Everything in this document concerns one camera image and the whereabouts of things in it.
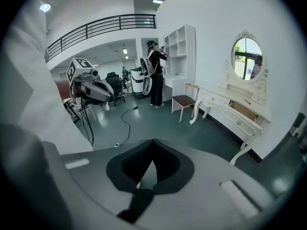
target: white dressing table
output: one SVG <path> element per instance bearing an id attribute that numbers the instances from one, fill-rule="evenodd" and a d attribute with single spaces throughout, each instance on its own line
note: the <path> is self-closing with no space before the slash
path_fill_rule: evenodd
<path id="1" fill-rule="evenodd" d="M 245 30 L 237 36 L 236 42 L 243 37 L 256 41 L 256 38 Z M 241 151 L 230 161 L 232 165 L 235 164 L 238 157 L 252 148 L 251 143 L 257 140 L 265 131 L 268 123 L 272 121 L 272 115 L 265 105 L 267 75 L 268 70 L 264 61 L 255 78 L 243 80 L 236 75 L 232 64 L 228 64 L 228 60 L 226 60 L 226 70 L 221 83 L 218 83 L 214 88 L 199 86 L 200 92 L 195 103 L 195 116 L 190 123 L 196 122 L 200 104 L 203 103 L 205 106 L 203 118 L 207 116 L 211 107 L 216 108 L 247 136 L 241 145 Z"/>

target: backpack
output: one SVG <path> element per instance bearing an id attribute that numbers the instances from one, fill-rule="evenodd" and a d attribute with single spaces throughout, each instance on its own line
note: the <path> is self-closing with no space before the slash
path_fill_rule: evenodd
<path id="1" fill-rule="evenodd" d="M 144 76 L 149 75 L 149 77 L 150 77 L 151 75 L 153 75 L 155 73 L 155 70 L 157 69 L 159 61 L 157 62 L 156 66 L 154 68 L 152 66 L 151 61 L 149 60 L 149 57 L 152 55 L 153 52 L 154 52 L 154 50 L 151 50 L 147 57 L 142 57 L 140 59 L 141 67 L 142 67 Z"/>

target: ceiling light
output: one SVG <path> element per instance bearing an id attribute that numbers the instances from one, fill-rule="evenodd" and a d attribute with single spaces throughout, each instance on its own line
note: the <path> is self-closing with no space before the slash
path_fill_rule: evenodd
<path id="1" fill-rule="evenodd" d="M 160 0 L 153 0 L 153 3 L 159 3 L 159 4 L 161 4 L 161 3 L 163 3 L 163 1 L 160 1 Z"/>
<path id="2" fill-rule="evenodd" d="M 49 11 L 51 8 L 50 4 L 49 3 L 43 3 L 42 5 L 40 5 L 40 10 L 44 11 L 44 12 L 47 12 Z"/>

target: wooden chair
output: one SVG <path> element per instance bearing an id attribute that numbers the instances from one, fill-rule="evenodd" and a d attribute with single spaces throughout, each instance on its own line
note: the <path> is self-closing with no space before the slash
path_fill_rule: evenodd
<path id="1" fill-rule="evenodd" d="M 179 122 L 181 122 L 181 119 L 182 119 L 183 109 L 190 107 L 190 106 L 192 106 L 193 104 L 196 103 L 196 101 L 194 99 L 187 96 L 187 89 L 190 88 L 190 87 L 193 88 L 193 92 L 194 92 L 194 88 L 197 89 L 197 95 L 196 96 L 198 96 L 198 92 L 200 91 L 200 88 L 195 84 L 186 83 L 186 94 L 173 96 L 173 98 L 172 98 L 172 113 L 174 112 L 174 102 L 178 103 L 181 106 L 181 114 L 180 114 Z"/>

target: black pants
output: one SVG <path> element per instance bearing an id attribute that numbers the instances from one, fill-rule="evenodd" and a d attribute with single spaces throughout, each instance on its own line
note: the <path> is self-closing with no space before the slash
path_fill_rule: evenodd
<path id="1" fill-rule="evenodd" d="M 162 105 L 162 87 L 163 87 L 163 75 L 153 74 L 151 76 L 153 80 L 152 93 L 150 104 L 155 106 Z"/>

